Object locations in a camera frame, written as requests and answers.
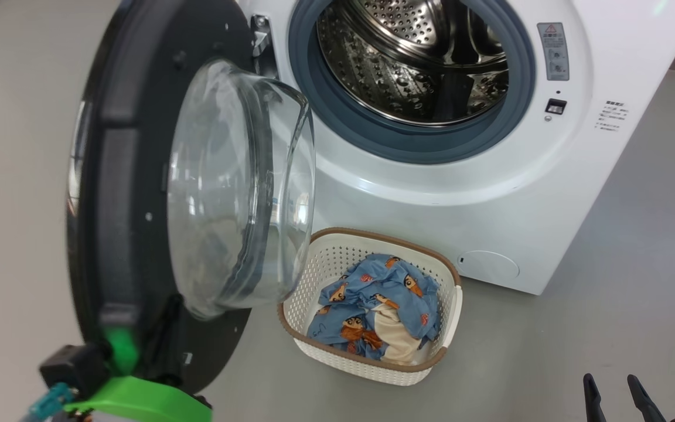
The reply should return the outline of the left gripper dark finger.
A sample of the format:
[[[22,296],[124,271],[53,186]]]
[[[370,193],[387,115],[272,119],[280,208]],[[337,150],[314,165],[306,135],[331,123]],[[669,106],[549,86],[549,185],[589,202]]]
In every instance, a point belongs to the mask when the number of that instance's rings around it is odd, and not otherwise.
[[[182,352],[180,315],[184,300],[180,295],[167,298],[162,312],[148,331],[141,358],[142,379],[180,379]]]

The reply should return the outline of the white front-load washing machine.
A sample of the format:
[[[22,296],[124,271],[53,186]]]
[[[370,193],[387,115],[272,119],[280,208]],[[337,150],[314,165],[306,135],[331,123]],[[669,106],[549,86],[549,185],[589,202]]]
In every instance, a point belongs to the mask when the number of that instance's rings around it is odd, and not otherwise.
[[[279,79],[303,94],[288,54],[298,0],[237,1],[270,19]],[[482,154],[413,165],[353,146],[312,108],[315,230],[403,239],[439,252],[459,274],[464,252],[496,252],[520,268],[499,286],[544,291],[675,57],[675,0],[509,2],[537,64],[532,101],[514,131]],[[539,22],[562,22],[569,81],[547,80]],[[550,98],[567,101],[563,115],[544,112]]]

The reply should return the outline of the black round glass washer door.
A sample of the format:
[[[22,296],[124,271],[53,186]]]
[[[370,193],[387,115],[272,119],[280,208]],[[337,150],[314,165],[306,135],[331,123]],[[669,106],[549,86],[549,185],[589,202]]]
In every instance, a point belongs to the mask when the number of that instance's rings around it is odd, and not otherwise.
[[[83,338],[136,345],[180,295],[182,389],[201,392],[251,309],[296,289],[312,233],[310,104],[253,57],[237,0],[121,0],[73,134],[67,256]]]

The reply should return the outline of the grey warning sticker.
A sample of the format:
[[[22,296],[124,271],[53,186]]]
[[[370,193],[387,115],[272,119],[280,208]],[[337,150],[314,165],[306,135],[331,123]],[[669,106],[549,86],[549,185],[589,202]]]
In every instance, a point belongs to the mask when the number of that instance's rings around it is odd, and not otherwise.
[[[562,22],[539,22],[537,29],[546,59],[547,80],[569,81],[570,56]]]

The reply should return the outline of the stainless steel washer drum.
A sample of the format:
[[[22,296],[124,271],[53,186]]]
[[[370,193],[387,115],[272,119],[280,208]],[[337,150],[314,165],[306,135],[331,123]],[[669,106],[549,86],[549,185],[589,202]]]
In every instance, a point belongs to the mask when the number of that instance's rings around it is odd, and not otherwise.
[[[334,0],[315,29],[341,88],[394,122],[468,122],[509,90],[501,42],[462,0]]]

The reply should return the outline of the blue cartoon garment cream part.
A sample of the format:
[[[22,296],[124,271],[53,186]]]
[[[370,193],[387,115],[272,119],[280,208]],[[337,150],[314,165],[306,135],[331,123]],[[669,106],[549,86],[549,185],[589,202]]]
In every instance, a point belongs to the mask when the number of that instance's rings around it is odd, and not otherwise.
[[[439,334],[438,289],[437,281],[407,261],[370,254],[325,286],[318,303],[319,309],[341,302],[369,311],[388,344],[378,361],[412,366],[418,351]]]

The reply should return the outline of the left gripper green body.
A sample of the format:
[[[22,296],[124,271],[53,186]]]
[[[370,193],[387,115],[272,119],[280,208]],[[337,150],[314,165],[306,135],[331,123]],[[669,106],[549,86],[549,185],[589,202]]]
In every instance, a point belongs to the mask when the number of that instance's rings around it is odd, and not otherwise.
[[[203,396],[180,379],[142,379],[143,351],[127,328],[108,328],[102,344],[110,379],[88,400],[65,405],[70,422],[212,422]]]

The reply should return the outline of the blue cartoon print garment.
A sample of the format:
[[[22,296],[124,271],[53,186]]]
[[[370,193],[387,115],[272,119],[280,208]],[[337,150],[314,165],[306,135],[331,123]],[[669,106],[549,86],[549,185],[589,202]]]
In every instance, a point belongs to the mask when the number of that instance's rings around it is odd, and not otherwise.
[[[313,316],[307,337],[342,352],[380,360],[388,348],[374,329],[373,315],[355,304],[333,302]]]

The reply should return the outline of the round white filter cover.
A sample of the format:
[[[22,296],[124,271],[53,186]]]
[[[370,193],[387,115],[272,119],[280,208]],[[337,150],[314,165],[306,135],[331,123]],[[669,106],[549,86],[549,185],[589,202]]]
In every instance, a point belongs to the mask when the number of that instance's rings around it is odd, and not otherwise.
[[[518,265],[499,253],[484,250],[467,251],[458,257],[461,275],[486,283],[504,284],[520,274]]]

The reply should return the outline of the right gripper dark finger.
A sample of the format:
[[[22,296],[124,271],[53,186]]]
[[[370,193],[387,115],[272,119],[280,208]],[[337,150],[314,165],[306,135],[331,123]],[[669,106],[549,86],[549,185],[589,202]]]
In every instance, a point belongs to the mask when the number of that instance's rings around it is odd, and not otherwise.
[[[584,374],[584,400],[587,422],[607,422],[602,411],[602,396],[590,373]]]
[[[667,422],[636,376],[628,376],[630,395],[645,422]]]

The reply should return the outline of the white perforated basket brown rim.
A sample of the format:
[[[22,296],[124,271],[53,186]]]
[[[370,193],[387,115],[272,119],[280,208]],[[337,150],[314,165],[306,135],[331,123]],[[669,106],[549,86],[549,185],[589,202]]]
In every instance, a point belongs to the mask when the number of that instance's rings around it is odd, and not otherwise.
[[[372,252],[386,252],[434,277],[439,287],[440,335],[421,348],[417,365],[402,366],[341,352],[307,337],[317,311],[319,292]],[[424,380],[444,358],[455,336],[463,304],[460,275],[452,262],[436,251],[381,233],[330,227],[312,236],[302,280],[294,293],[278,305],[279,322],[308,357],[353,376],[396,386]]]

